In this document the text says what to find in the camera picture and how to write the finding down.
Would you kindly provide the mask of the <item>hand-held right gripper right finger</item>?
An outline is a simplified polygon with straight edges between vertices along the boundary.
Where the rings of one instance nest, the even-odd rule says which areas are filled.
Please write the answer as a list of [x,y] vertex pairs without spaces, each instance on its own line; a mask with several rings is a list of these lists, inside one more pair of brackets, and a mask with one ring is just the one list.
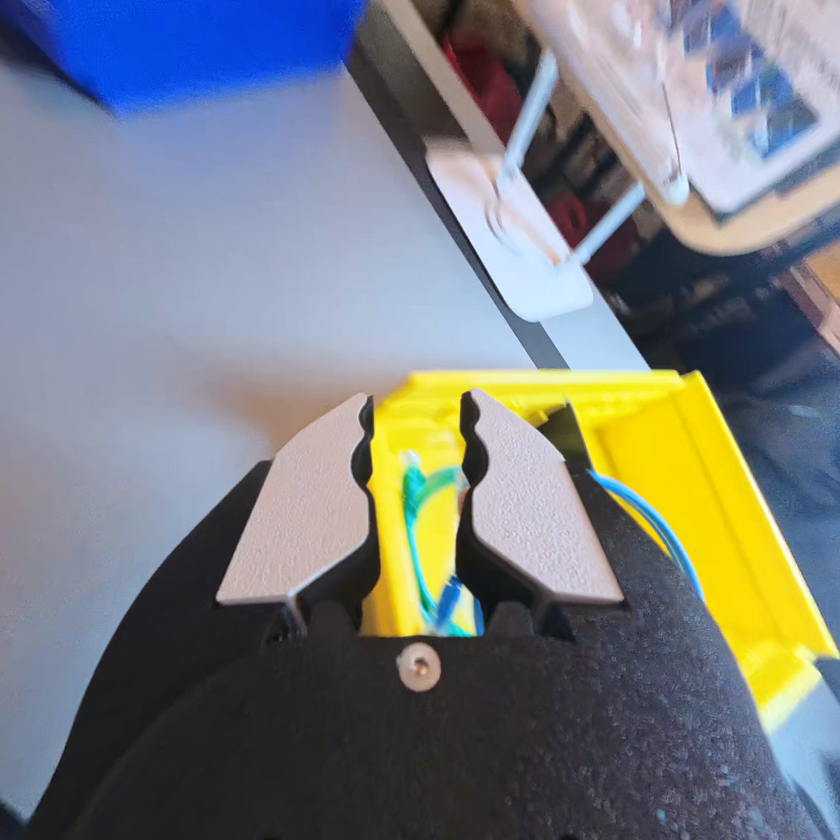
[[615,607],[624,594],[561,452],[480,389],[461,396],[459,579],[491,614],[555,606]]

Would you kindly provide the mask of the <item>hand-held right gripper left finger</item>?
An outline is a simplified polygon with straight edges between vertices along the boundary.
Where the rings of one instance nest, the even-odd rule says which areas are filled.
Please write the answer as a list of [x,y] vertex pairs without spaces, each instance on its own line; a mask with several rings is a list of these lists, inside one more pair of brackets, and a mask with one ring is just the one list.
[[352,612],[381,572],[372,475],[373,400],[355,394],[273,458],[217,589],[221,606],[281,604]]

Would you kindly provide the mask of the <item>yellow plastic bin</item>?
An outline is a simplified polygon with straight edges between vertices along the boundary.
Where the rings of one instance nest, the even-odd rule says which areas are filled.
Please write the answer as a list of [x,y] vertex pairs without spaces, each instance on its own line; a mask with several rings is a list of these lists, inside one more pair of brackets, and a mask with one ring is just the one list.
[[533,426],[572,405],[594,470],[635,491],[686,549],[707,605],[738,661],[759,718],[778,730],[822,680],[838,650],[710,388],[674,371],[427,371],[374,412],[370,489],[381,577],[362,631],[424,628],[406,540],[406,454],[423,472],[460,466],[460,397],[478,387]]

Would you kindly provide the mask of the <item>blue plastic bin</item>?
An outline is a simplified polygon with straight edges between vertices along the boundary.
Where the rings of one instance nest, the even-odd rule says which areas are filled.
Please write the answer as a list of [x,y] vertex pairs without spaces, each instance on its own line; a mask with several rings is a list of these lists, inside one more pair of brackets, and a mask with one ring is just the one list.
[[339,69],[363,1],[2,1],[2,25],[125,113]]

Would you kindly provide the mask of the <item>red object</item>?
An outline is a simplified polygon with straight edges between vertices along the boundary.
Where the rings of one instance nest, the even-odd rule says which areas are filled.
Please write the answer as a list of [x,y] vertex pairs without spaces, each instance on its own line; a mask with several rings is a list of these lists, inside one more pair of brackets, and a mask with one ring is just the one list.
[[491,128],[507,144],[522,110],[522,95],[501,58],[471,33],[448,32],[440,45]]
[[[545,208],[571,249],[576,249],[606,214],[606,205],[566,193],[550,199]],[[593,255],[585,270],[594,283],[608,286],[640,252],[643,240],[629,217]]]

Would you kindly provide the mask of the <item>printed board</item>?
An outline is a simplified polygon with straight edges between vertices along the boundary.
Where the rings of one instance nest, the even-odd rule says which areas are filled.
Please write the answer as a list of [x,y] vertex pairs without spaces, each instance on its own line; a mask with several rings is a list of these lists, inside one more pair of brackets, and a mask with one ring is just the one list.
[[838,2],[519,2],[670,232],[733,256],[838,212]]

